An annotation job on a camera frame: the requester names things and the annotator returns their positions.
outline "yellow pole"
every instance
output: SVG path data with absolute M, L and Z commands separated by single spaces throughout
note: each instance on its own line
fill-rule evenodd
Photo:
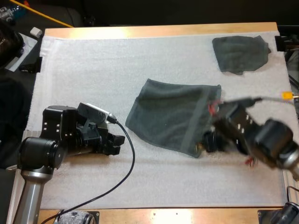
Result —
M 45 17 L 45 18 L 47 18 L 47 19 L 49 19 L 49 20 L 52 20 L 52 21 L 57 22 L 57 23 L 60 23 L 61 25 L 64 25 L 64 26 L 66 26 L 66 27 L 73 28 L 73 26 L 71 26 L 71 25 L 69 25 L 69 24 L 66 24 L 66 23 L 61 22 L 61 21 L 59 21 L 59 20 L 56 20 L 56 19 L 54 19 L 54 18 L 52 18 L 52 17 L 50 17 L 50 16 L 48 16 L 48 15 L 45 15 L 45 14 L 43 14 L 43 13 L 40 13 L 40 12 L 38 12 L 38 11 L 36 11 L 36 10 L 34 10 L 34 9 L 32 9 L 32 8 L 30 8 L 30 7 L 28 7 L 28 6 L 24 5 L 24 4 L 22 4 L 22 3 L 19 3 L 19 2 L 17 2 L 17 1 L 15 1 L 15 0 L 10 0 L 10 1 L 13 2 L 14 4 L 17 4 L 17 5 L 19 5 L 19 6 L 23 7 L 23 8 L 25 8 L 25 9 L 27 9 L 27 10 L 33 12 L 33 13 L 36 13 L 36 14 L 42 16 L 42 17 Z

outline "wooden table edge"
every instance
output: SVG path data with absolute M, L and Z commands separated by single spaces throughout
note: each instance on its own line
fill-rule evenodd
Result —
M 176 35 L 248 33 L 277 31 L 275 22 L 193 24 L 139 27 L 92 27 L 92 28 L 52 28 L 45 35 L 67 39 L 123 39 Z

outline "red wire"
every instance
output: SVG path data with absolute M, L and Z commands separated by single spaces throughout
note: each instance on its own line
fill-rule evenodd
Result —
M 218 99 L 218 100 L 215 100 L 212 104 L 208 105 L 208 110 L 209 110 L 209 113 L 210 113 L 211 116 L 215 116 L 216 115 L 217 111 L 215 110 L 215 107 L 219 103 L 221 103 L 221 101 Z

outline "gray towel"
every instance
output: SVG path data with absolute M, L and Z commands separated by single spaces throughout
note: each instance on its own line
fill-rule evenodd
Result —
M 126 126 L 152 145 L 198 158 L 201 151 L 196 143 L 211 126 L 208 104 L 220 96 L 220 85 L 178 85 L 148 79 Z
M 212 41 L 220 71 L 242 75 L 268 62 L 271 50 L 261 36 L 226 36 Z

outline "table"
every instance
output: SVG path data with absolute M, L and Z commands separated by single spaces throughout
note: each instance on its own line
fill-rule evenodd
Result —
M 119 39 L 276 31 L 275 22 L 174 25 L 149 27 L 53 28 L 45 35 L 70 39 Z M 257 211 L 275 208 L 179 208 L 179 209 L 109 209 L 98 210 L 101 224 L 257 224 Z M 41 210 L 39 223 L 58 210 Z

